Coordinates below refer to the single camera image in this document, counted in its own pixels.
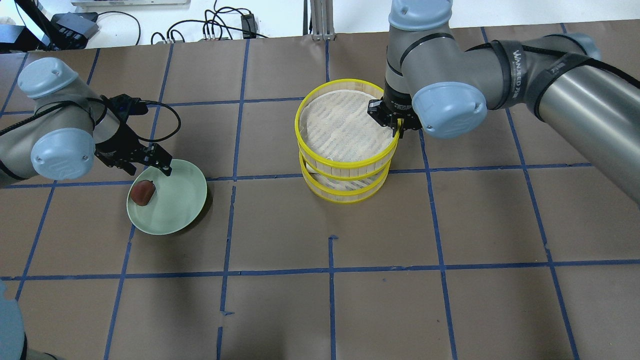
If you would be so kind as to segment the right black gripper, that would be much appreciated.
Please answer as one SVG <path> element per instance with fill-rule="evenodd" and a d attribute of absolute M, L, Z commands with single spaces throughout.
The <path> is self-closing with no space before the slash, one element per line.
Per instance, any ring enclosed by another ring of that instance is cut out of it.
<path fill-rule="evenodd" d="M 414 111 L 410 94 L 398 91 L 387 82 L 384 84 L 382 97 L 371 99 L 366 112 L 378 125 L 391 128 L 396 141 L 403 139 L 406 130 L 417 131 L 423 128 Z"/>

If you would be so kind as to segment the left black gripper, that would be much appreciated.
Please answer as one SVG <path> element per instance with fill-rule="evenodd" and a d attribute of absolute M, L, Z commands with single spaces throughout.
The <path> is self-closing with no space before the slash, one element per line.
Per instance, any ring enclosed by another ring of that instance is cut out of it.
<path fill-rule="evenodd" d="M 130 176 L 137 173 L 135 163 L 155 167 L 167 177 L 173 171 L 173 157 L 160 144 L 144 146 L 134 130 L 123 122 L 119 123 L 118 129 L 109 139 L 95 145 L 94 155 L 106 167 L 116 167 Z"/>

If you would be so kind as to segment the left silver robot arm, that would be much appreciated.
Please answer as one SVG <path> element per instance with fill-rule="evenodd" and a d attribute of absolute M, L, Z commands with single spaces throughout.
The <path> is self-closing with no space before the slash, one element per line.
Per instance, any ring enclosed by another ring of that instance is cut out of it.
<path fill-rule="evenodd" d="M 0 137 L 2 188 L 41 176 L 54 181 L 85 176 L 98 159 L 127 174 L 137 164 L 170 176 L 173 157 L 160 139 L 141 137 L 128 125 L 153 105 L 126 94 L 98 95 L 62 60 L 44 57 L 28 64 L 17 78 L 34 100 L 32 116 L 7 126 Z"/>

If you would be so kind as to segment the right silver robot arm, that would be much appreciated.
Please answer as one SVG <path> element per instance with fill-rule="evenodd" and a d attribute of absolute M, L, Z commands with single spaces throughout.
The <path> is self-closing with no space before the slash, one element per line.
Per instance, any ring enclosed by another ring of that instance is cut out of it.
<path fill-rule="evenodd" d="M 639 81 L 583 33 L 494 39 L 464 51 L 451 0 L 394 0 L 384 91 L 367 112 L 393 134 L 452 139 L 524 104 L 629 198 L 640 193 Z"/>

